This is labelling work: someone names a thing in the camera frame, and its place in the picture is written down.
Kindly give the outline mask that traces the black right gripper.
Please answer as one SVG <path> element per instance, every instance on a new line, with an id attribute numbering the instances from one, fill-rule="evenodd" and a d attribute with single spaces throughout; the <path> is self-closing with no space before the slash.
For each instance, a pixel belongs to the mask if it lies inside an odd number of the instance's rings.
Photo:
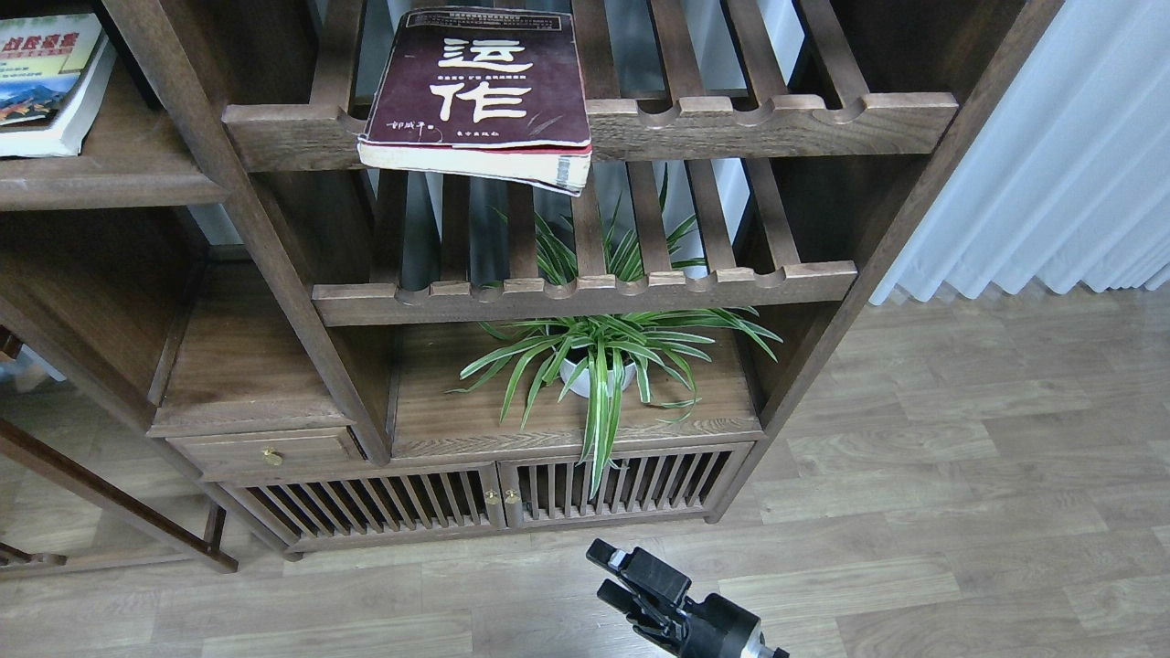
<path id="1" fill-rule="evenodd" d="M 621 612 L 633 631 L 676 657 L 787 657 L 770 647 L 760 617 L 720 596 L 686 597 L 691 580 L 644 548 L 622 551 L 597 539 L 586 558 L 621 580 L 605 580 L 598 599 Z"/>

